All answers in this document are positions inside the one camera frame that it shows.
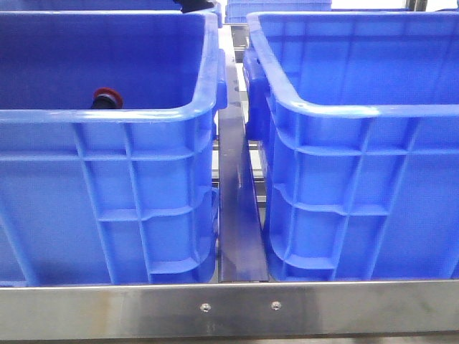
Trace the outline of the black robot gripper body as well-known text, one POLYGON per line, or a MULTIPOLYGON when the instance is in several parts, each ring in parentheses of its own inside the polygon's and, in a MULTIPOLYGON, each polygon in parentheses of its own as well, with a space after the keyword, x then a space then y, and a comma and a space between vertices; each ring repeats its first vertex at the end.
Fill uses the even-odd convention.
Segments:
POLYGON ((207 10, 214 7, 214 3, 207 0, 174 0, 174 3, 180 5, 182 13, 207 10))

